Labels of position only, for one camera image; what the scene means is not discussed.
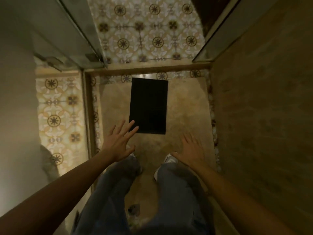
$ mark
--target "beige stone floor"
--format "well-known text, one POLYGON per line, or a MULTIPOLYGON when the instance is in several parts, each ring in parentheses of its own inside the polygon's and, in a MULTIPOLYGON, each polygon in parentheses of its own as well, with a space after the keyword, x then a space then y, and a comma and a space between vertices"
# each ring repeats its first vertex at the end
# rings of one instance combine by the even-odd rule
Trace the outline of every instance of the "beige stone floor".
MULTIPOLYGON (((100 86, 100 117, 104 133, 122 119, 129 120, 131 83, 100 86)), ((125 208, 140 204, 142 221, 157 212, 158 192, 153 173, 171 151, 181 151, 180 136, 192 131, 201 140, 207 162, 216 170, 212 126, 206 81, 204 78, 169 80, 166 134, 136 134, 129 144, 136 145, 143 173, 136 178, 125 197, 125 208)))

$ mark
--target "forearm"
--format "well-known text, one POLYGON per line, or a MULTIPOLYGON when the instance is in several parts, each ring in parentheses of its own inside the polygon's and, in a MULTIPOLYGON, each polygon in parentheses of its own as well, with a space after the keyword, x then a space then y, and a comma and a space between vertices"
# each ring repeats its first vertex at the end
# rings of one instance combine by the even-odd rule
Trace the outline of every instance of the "forearm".
POLYGON ((241 234, 295 234, 273 213, 212 170, 207 164, 195 163, 191 168, 200 176, 241 234))
POLYGON ((68 213, 62 211, 70 212, 111 164, 109 157, 102 154, 105 152, 70 170, 2 216, 0 234, 46 234, 43 229, 49 222, 63 221, 68 213))

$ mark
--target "black rectangle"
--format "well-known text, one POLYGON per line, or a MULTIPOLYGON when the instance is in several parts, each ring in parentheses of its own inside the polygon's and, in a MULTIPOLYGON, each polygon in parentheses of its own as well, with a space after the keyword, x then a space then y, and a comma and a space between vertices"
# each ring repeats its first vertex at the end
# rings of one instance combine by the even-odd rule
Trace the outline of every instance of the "black rectangle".
POLYGON ((165 134, 168 81, 133 78, 129 122, 138 133, 165 134))

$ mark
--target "blue jeans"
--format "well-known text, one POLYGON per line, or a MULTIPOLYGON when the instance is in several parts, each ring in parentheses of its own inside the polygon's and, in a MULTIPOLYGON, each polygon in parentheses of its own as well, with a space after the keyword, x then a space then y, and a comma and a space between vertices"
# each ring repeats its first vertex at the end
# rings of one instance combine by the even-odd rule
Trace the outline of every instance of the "blue jeans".
MULTIPOLYGON (((132 156, 109 167, 99 178, 73 235, 131 234, 124 197, 139 173, 140 164, 132 156)), ((158 171, 157 182, 158 212, 144 228, 188 227, 198 234, 215 234, 213 210, 195 175, 176 163, 166 163, 158 171)))

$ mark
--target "person's right arm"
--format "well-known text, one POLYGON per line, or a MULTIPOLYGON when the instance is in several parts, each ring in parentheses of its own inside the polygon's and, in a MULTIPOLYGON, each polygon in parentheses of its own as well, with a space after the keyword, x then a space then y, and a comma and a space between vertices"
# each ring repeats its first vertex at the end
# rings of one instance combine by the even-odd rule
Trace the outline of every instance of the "person's right arm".
POLYGON ((272 212, 211 169, 204 161, 201 143, 192 134, 184 134, 182 144, 182 153, 171 154, 199 175, 242 235, 295 235, 272 212))

